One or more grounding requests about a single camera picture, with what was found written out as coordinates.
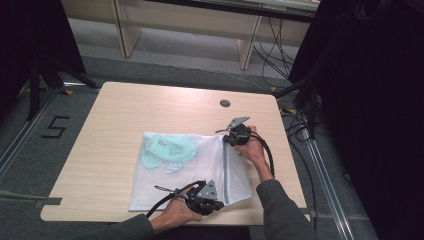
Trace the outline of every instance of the wooden table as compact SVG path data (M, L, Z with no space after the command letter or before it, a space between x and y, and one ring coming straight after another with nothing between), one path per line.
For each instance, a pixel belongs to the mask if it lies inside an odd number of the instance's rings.
M230 101L230 107L220 105L224 99ZM50 194L62 198L62 202L44 206L41 218L121 222L139 214L129 212L128 206L145 131L215 135L233 118L242 116L250 116L245 124L257 126L267 141L276 178L289 197L305 208L284 126L271 95L108 82L103 85ZM255 190L259 178L250 162L249 174L253 198L193 224L262 225L263 211Z

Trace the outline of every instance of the mesh laundry bag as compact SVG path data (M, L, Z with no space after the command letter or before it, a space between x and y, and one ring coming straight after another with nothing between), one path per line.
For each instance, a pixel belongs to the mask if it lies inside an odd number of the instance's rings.
M246 160L222 136L145 132L136 164L130 211L150 210L168 193L199 180L215 181L225 205L252 196ZM167 203L158 209L164 209Z

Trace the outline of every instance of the floor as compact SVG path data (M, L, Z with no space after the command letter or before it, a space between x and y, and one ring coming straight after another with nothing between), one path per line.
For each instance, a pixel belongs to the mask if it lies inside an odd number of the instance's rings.
M237 42L233 39L144 29L131 57L122 58L115 26L73 19L70 19L70 24L86 66L87 76L98 83L103 83L107 80L139 82L140 79L142 79L144 83L151 84L257 93L271 93L275 89L282 89L290 85L290 82L282 79L281 75L274 69L268 65L264 66L263 60L255 52L250 60L249 68L247 70L241 70L238 60ZM255 43L255 46L261 51L259 43ZM265 51L270 51L272 49L271 44L263 44L262 47ZM298 48L285 46L284 50L294 59ZM277 62L277 65L282 68L281 63ZM65 81L75 82L66 74L63 75L63 78ZM293 92L284 99L280 99L278 102L280 108L293 108L291 101L295 95L296 92ZM66 114L67 108L80 109L78 113L74 113L77 115L77 122L74 124L75 126L73 126L75 130L72 131L71 136L67 136L69 137L69 141L65 142L66 146L61 145L61 148L65 150L61 150L54 155L55 159L60 159L58 161L66 161L66 152L72 147L72 144L69 145L69 142L74 141L77 137L79 131L78 127L80 128L82 126L90 109L86 106L91 106L90 104L94 102L95 97L95 93L77 91L72 97L60 95L49 107L50 112L47 112L46 115L53 114L53 116ZM15 108L17 110L12 112L9 118L2 120L0 134L8 141L0 144L1 152L6 151L8 146L6 143L11 142L13 136L19 132L20 127L24 124L25 121L23 116L27 114L27 102L28 93L24 92L20 100L16 103ZM40 124L48 126L49 122L50 120L46 119ZM283 117L283 122L287 129L296 124L296 119ZM35 134L40 135L41 133L37 131L38 130L35 130ZM353 186L343 177L343 164L338 157L337 150L333 147L331 134L326 132L325 125L317 126L316 131L318 133L316 134L316 143L319 147L323 162L327 167L332 186L338 196L340 205L347 216L352 236L354 239L378 239ZM322 181L311 160L308 145L305 141L301 141L302 139L296 139L294 136L292 140L296 147L292 148L293 156L296 167L298 168L305 199L308 206L311 209L315 208L318 215L316 229L319 237L321 239L353 239L341 237L340 230L337 224L335 224L335 217L332 209L327 201L326 192L323 191ZM32 152L29 151L28 148L22 151L21 155L28 155L25 159L31 158ZM42 152L45 155L51 155L54 150L43 149ZM34 169L39 169L37 170L39 172L34 170L34 176L43 174L42 166L37 166L36 163L31 164L34 164ZM21 184L18 184L19 186L17 187L12 187L15 182L20 181L19 176L17 176L18 174L12 173L19 172L20 174L30 171L28 168L31 166L28 165L31 164L26 164L25 168L18 167L18 163L13 164L3 179L1 178L2 176L0 176L0 190L13 192L19 189L19 191L25 192L24 190L26 189L27 194L47 195L50 188L32 186L34 183L32 183L29 176L22 177ZM58 174L60 172L60 167L54 171ZM50 178L53 179L47 180L46 178L45 181L54 182L54 176ZM61 225L53 226L54 223L44 223L34 214L28 214L27 210L31 209L33 205L28 201L4 200L0 196L0 204L0 208L7 210L2 211L6 212L3 216L7 217L0 217L0 236L3 237L2 239L22 239L31 236L30 230L20 232L15 228L19 226L22 221L25 221L25 225L28 226L31 226L31 222L36 222L32 224L32 228L29 227L29 229L38 228L45 231L45 239L55 239L52 237L53 235L51 233L50 235L48 233L48 230L53 228L55 229L53 231L57 233L56 236L66 237L66 234L69 232L84 232L103 226L102 224L96 223L71 225L61 223ZM10 220L12 219L11 216L20 220ZM251 239L263 239L262 227L252 226L249 230Z

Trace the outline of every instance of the silver metal part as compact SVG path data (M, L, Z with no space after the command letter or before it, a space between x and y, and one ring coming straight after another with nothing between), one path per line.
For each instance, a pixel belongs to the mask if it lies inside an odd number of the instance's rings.
M235 127L239 126L240 124L242 124L242 123L246 122L246 121L247 121L247 120L249 120L249 119L250 119L250 117L239 117L239 118L234 118L234 119L230 122L230 124L228 124L227 129L225 129L225 130L230 131L231 129L233 129L233 128L235 128Z
M301 117L304 122L307 122L307 118L305 115L301 115ZM311 154L312 161L318 173L319 180L322 184L322 187L323 187L325 196L327 198L331 213L333 214L337 229L339 230L340 237L342 240L354 240L355 238L353 236L352 228L350 227L349 220L347 219L347 216L340 203L340 200L337 197L336 191L333 187L330 176L327 172L327 168L319 152L317 143L314 139L309 138L309 132L307 129L303 130L303 135L305 139L309 139L307 141L309 153Z
M208 184L206 184L199 193L197 193L198 198L217 200L218 195L216 193L215 182L210 180Z

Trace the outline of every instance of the black sleeve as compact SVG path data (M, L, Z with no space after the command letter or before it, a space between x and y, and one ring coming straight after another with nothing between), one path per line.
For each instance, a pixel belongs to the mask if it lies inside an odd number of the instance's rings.
M280 182L271 179L256 188L264 208L266 239L318 239L309 221L286 194Z
M100 229L88 234L74 238L75 240L85 239L113 239L113 240L132 240L132 239L151 239L153 237L153 228L149 219L143 214L130 218L124 222L110 225L107 228Z

